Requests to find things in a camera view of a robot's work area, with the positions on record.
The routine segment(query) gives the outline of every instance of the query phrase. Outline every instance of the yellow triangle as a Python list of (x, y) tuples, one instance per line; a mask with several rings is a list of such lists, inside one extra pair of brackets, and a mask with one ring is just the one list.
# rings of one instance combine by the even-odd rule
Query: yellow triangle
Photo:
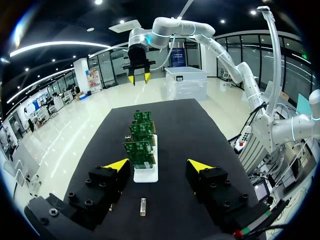
[(112, 168), (112, 169), (116, 169), (117, 172), (119, 172), (119, 170), (123, 167), (123, 165), (129, 161), (128, 158), (126, 159), (123, 159), (123, 160), (120, 160), (120, 161), (117, 161), (117, 162), (114, 162), (114, 163), (111, 163), (107, 166), (103, 166), (103, 168)]
[(134, 84), (135, 76), (134, 76), (134, 75), (128, 76), (128, 78), (129, 78), (129, 81), (130, 81), (132, 84)]
[(151, 77), (151, 73), (150, 72), (146, 72), (144, 74), (144, 81), (145, 81), (146, 84), (149, 82), (150, 77)]
[(204, 169), (215, 169), (215, 167), (205, 165), (205, 164), (203, 164), (201, 162), (197, 162), (197, 161), (194, 161), (192, 159), (188, 159), (188, 161), (192, 164), (192, 166), (195, 168), (195, 170), (198, 173), (199, 173), (200, 170), (204, 170)]

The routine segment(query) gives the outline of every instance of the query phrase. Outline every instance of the white pillar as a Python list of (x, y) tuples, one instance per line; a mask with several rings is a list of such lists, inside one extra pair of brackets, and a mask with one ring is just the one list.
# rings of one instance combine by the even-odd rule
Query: white pillar
[(73, 66), (80, 91), (86, 94), (89, 91), (89, 83), (86, 75), (86, 71), (89, 70), (87, 59), (80, 58), (73, 63)]
[(208, 77), (217, 77), (217, 57), (203, 44), (200, 44), (202, 70), (208, 72)]

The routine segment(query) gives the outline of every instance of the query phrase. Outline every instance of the display stand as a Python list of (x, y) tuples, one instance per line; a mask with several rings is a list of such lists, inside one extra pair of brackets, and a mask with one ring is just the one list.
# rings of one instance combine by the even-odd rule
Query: display stand
[(86, 71), (86, 78), (92, 94), (102, 90), (99, 72), (96, 69)]
[(154, 136), (155, 146), (153, 146), (153, 155), (155, 164), (153, 168), (134, 169), (133, 181), (135, 183), (156, 183), (158, 182), (158, 136)]

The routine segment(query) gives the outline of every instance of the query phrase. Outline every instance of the sign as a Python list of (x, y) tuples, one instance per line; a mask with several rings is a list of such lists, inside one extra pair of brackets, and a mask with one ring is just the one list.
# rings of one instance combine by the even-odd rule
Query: sign
[(186, 57), (184, 48), (173, 48), (171, 52), (172, 67), (185, 67)]

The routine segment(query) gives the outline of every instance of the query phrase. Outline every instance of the screen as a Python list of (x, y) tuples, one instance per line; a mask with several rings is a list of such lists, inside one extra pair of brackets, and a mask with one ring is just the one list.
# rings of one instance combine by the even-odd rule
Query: screen
[(258, 198), (258, 201), (260, 201), (261, 199), (263, 199), (265, 196), (268, 195), (268, 192), (263, 182), (260, 182), (257, 185), (255, 185), (254, 190), (255, 190), (255, 195)]

